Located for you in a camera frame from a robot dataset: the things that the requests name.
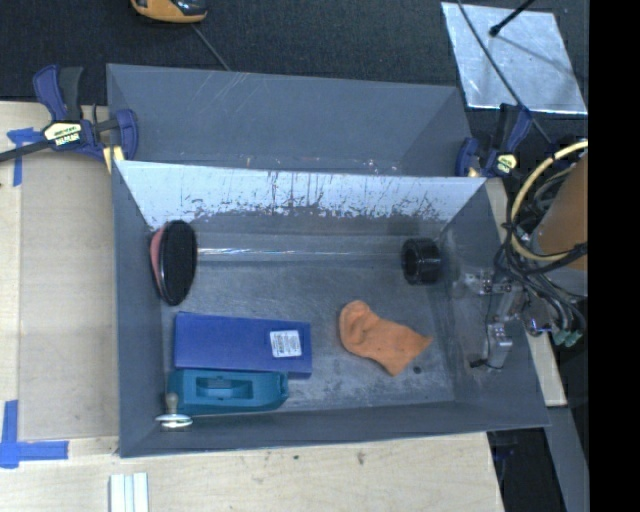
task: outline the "orange sock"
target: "orange sock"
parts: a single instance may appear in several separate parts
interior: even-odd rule
[[[351,353],[380,363],[395,377],[433,341],[405,325],[376,315],[361,300],[340,312],[340,340]]]

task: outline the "blue book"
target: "blue book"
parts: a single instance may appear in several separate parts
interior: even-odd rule
[[[285,372],[311,376],[311,326],[307,322],[179,312],[176,368]]]

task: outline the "clamp handle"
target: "clamp handle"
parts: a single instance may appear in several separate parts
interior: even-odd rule
[[[496,139],[499,142],[499,153],[513,153],[529,134],[533,115],[523,105],[500,105],[500,119]]]
[[[33,76],[33,88],[51,114],[52,121],[77,121],[82,119],[78,104],[78,83],[84,68],[62,68],[50,64]]]
[[[138,149],[138,124],[133,110],[121,109],[116,112],[120,127],[120,147],[127,160],[133,160]]]

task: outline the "black roller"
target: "black roller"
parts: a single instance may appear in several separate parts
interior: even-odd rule
[[[430,238],[410,238],[402,245],[402,270],[410,284],[435,283],[440,277],[440,250]]]
[[[160,295],[170,306],[180,304],[196,273],[198,246],[189,224],[177,220],[165,224],[151,243],[151,263]]]

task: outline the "barcode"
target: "barcode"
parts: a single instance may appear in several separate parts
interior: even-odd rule
[[[298,331],[272,331],[271,352],[273,357],[298,357],[302,355]]]

